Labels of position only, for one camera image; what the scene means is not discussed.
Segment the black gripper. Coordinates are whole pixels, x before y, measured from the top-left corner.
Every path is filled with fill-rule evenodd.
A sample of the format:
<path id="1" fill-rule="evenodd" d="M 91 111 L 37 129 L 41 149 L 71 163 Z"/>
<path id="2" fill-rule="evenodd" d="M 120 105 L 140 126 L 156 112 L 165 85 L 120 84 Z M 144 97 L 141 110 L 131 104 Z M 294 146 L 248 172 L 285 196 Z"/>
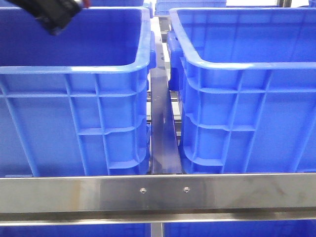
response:
<path id="1" fill-rule="evenodd" d="M 64 30 L 72 18 L 82 10 L 81 0 L 8 0 L 7 2 L 31 14 L 53 36 Z"/>

